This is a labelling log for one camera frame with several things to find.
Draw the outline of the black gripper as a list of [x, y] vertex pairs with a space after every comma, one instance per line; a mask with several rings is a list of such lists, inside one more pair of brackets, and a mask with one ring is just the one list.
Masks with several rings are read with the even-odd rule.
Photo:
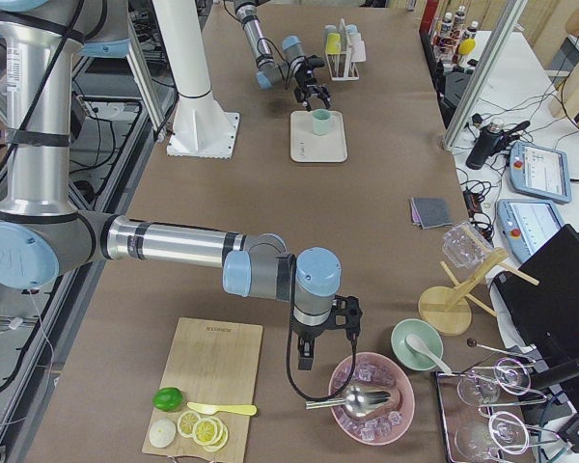
[[333, 330], [335, 323], [327, 320], [318, 325], [306, 325], [293, 318], [291, 330], [298, 336], [298, 368], [311, 369], [314, 361], [315, 339], [327, 330]]
[[293, 67], [293, 77], [296, 81], [294, 96], [306, 111], [312, 110], [311, 97], [319, 98], [325, 108], [331, 107], [331, 95], [325, 85], [319, 85], [315, 76], [316, 68], [323, 68], [324, 61], [317, 55], [302, 57]]

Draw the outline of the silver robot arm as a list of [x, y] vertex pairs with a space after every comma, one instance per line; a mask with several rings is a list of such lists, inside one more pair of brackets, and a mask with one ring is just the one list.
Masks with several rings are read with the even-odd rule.
[[132, 257], [219, 267], [232, 294], [286, 301], [299, 365], [348, 303], [324, 248], [291, 254], [274, 234], [137, 221], [69, 201], [72, 59], [131, 50], [124, 1], [0, 1], [6, 42], [8, 190], [0, 202], [0, 284], [29, 289], [86, 263]]
[[296, 35], [287, 36], [277, 47], [262, 31], [257, 14], [261, 4], [263, 1], [233, 1], [234, 17], [241, 24], [255, 59], [258, 84], [265, 90], [279, 85], [287, 89], [294, 82], [294, 97], [307, 111], [312, 110], [313, 98], [321, 100], [329, 110], [331, 95], [316, 77], [316, 69], [325, 65], [324, 59], [308, 55]]

